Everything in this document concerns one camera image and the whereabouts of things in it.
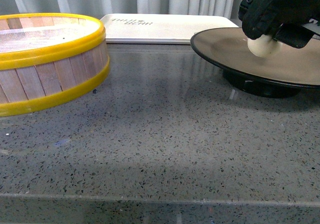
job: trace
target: white tray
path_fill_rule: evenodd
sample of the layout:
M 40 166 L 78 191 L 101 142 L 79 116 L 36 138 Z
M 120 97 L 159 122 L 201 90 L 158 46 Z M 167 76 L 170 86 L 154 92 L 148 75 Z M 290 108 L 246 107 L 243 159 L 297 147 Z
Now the white tray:
M 107 43 L 188 45 L 190 38 L 202 30 L 237 27 L 218 16 L 110 14 L 101 21 Z

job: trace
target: countertop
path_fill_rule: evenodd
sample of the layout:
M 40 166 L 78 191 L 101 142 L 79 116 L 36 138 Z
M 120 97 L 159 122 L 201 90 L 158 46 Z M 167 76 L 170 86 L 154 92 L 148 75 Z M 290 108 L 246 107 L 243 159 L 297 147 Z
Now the countertop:
M 94 91 L 0 118 L 0 222 L 318 222 L 320 91 L 242 92 L 189 45 L 108 51 Z

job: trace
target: black robotic arm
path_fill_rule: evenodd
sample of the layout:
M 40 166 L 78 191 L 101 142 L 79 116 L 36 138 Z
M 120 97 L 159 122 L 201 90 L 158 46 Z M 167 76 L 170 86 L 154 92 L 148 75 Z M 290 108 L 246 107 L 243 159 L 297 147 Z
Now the black robotic arm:
M 320 0 L 243 0 L 239 19 L 250 39 L 270 35 L 295 48 L 320 35 Z

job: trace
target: bamboo steamer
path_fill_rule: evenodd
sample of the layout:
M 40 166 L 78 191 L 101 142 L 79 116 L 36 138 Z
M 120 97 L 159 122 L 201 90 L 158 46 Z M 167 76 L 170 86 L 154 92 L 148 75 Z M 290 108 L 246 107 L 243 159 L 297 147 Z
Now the bamboo steamer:
M 82 15 L 0 16 L 0 116 L 75 99 L 108 75 L 106 31 Z

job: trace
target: yellow rim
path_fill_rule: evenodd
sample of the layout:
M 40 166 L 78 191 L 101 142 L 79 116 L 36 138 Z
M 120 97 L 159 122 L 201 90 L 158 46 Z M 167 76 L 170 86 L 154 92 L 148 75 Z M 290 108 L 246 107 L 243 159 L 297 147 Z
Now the yellow rim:
M 93 78 L 68 90 L 53 95 L 44 96 L 32 100 L 0 104 L 0 116 L 26 114 L 66 103 L 70 100 L 80 97 L 81 95 L 86 94 L 87 92 L 101 84 L 109 74 L 109 71 L 110 59 L 108 57 L 106 66 Z
M 63 44 L 0 54 L 0 70 L 28 67 L 44 64 L 88 51 L 99 45 L 106 38 L 106 30 L 103 23 L 93 17 L 63 13 L 36 13 L 0 16 L 0 20 L 29 17 L 69 17 L 93 21 L 99 28 L 90 35 Z

